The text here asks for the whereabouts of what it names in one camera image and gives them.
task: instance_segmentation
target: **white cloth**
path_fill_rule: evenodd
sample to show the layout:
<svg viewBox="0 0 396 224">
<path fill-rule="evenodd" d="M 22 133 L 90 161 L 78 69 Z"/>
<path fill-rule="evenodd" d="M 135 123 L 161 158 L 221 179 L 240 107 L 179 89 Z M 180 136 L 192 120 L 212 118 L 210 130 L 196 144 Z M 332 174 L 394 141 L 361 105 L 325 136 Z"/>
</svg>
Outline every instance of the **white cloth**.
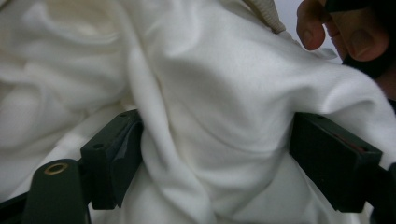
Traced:
<svg viewBox="0 0 396 224">
<path fill-rule="evenodd" d="M 0 12 L 0 200 L 137 107 L 142 164 L 93 223 L 360 223 L 288 154 L 294 112 L 324 115 L 396 161 L 367 76 L 324 62 L 236 0 L 31 0 Z"/>
</svg>

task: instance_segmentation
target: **white sheet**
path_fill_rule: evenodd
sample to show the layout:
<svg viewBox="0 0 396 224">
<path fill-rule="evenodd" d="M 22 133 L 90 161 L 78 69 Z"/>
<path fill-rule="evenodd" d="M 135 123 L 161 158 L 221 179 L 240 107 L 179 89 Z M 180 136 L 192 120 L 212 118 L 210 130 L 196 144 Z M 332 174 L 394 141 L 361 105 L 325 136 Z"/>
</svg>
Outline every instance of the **white sheet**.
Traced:
<svg viewBox="0 0 396 224">
<path fill-rule="evenodd" d="M 240 1 L 14 1 L 0 50 L 0 200 L 134 107 L 144 164 L 123 207 L 93 223 L 360 223 L 288 154 L 296 111 L 395 161 L 395 118 L 374 82 L 272 34 Z"/>
</svg>

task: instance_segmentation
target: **metal grommet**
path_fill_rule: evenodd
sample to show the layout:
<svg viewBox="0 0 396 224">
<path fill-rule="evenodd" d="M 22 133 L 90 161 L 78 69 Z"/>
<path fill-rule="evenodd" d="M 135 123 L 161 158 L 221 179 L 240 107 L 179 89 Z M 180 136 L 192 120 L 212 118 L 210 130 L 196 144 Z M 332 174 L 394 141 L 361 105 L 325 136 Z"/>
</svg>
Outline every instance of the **metal grommet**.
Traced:
<svg viewBox="0 0 396 224">
<path fill-rule="evenodd" d="M 55 163 L 49 166 L 45 171 L 44 174 L 46 175 L 57 175 L 67 169 L 69 165 L 67 163 Z"/>
</svg>

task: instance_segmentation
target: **fingernail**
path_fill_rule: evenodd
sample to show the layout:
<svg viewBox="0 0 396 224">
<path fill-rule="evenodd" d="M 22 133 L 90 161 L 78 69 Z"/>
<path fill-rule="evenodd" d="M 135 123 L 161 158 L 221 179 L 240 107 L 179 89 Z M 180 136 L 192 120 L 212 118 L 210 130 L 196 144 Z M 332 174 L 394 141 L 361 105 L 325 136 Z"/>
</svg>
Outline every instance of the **fingernail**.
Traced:
<svg viewBox="0 0 396 224">
<path fill-rule="evenodd" d="M 350 38 L 353 52 L 357 59 L 374 45 L 373 38 L 364 30 L 355 31 Z"/>
<path fill-rule="evenodd" d="M 309 43 L 311 43 L 312 40 L 312 33 L 310 31 L 304 31 L 304 46 L 306 47 L 307 45 L 309 45 Z"/>
</svg>

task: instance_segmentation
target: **finger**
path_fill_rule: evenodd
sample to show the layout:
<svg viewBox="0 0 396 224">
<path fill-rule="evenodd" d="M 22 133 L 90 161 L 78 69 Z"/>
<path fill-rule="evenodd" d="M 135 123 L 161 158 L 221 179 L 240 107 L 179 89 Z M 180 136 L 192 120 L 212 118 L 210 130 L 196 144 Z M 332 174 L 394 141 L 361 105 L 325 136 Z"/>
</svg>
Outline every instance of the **finger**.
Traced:
<svg viewBox="0 0 396 224">
<path fill-rule="evenodd" d="M 297 9 L 297 35 L 306 49 L 319 48 L 326 37 L 323 23 L 330 19 L 317 0 L 304 0 Z"/>
<path fill-rule="evenodd" d="M 337 25 L 334 23 L 332 19 L 325 22 L 327 33 L 332 40 L 335 48 L 338 51 L 338 55 L 342 60 L 348 55 L 347 46 L 344 43 L 343 37 L 341 37 L 340 31 L 338 30 Z"/>
<path fill-rule="evenodd" d="M 369 7 L 332 13 L 332 19 L 348 53 L 355 60 L 371 61 L 387 49 L 388 34 Z"/>
</svg>

